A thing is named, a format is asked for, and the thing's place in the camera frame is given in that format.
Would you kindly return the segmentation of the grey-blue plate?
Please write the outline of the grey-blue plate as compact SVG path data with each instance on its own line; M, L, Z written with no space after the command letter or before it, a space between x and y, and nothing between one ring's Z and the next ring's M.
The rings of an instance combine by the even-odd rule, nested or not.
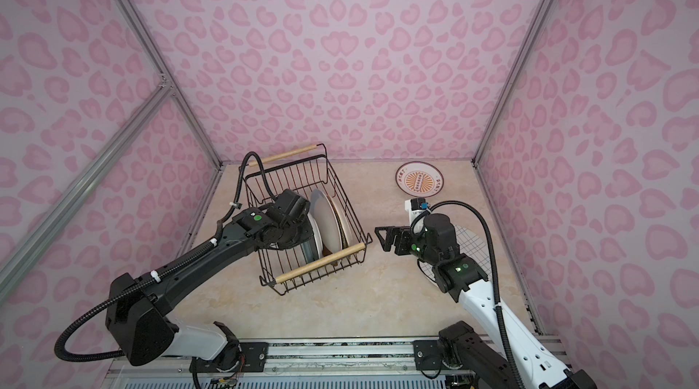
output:
M311 237L301 245L301 250L305 262L312 263L320 260L322 257L323 243L318 224L311 214L308 215L308 221L311 225Z

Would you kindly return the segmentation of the pastel abstract pattern plate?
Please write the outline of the pastel abstract pattern plate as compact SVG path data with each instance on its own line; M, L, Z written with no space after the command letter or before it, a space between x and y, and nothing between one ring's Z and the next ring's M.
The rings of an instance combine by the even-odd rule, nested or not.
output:
M311 215L318 225L324 247L332 254L343 250L343 234L339 219L331 200L320 189L315 189L311 193Z

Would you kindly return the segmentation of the white plate orange sunburst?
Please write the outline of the white plate orange sunburst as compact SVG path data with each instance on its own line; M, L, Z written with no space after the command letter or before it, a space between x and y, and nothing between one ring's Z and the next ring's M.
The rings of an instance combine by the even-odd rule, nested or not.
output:
M395 174L395 181L406 194L428 198L438 194L444 187L443 174L435 166L413 161L404 163Z

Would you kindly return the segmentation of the white grid pattern plate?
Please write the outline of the white grid pattern plate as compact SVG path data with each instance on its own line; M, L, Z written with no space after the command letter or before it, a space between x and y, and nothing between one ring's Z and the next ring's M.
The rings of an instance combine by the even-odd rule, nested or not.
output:
M455 225L455 232L460 252L471 257L484 270L488 278L492 278L491 258L486 241L472 230L460 225Z

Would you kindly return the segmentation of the white star cartoon plate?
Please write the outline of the white star cartoon plate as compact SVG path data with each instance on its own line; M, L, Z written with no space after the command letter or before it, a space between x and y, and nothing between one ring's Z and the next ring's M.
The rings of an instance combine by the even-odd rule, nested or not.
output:
M349 248L355 244L355 240L354 240L352 230L351 230L351 224L348 220L347 215L345 214L344 209L342 208L342 206L339 202L335 203L335 209L336 209L336 213L338 214L339 221L340 221L340 228L341 228L342 239L343 239L343 247Z

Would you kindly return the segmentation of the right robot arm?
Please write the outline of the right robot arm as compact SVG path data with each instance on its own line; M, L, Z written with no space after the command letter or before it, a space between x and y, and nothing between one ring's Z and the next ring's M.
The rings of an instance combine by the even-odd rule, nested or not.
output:
M440 291L451 296L486 332L487 345L460 321L439 332L442 361L474 372L491 388L595 388L583 370L573 371L532 334L495 292L495 279L457 241L445 214L428 214L422 230L408 226L377 227L385 252L412 255L433 270Z

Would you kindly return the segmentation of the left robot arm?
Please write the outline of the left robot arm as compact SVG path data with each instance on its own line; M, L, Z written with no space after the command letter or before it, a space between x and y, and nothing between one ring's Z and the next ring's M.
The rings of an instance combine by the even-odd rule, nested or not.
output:
M190 293L236 261L261 249L292 249L311 239L309 201L291 190L273 203L232 217L207 243L148 274L122 274L109 295L106 327L127 361L147 365L162 356L185 356L204 367L229 371L240 365L240 341L229 327L187 325L168 317Z

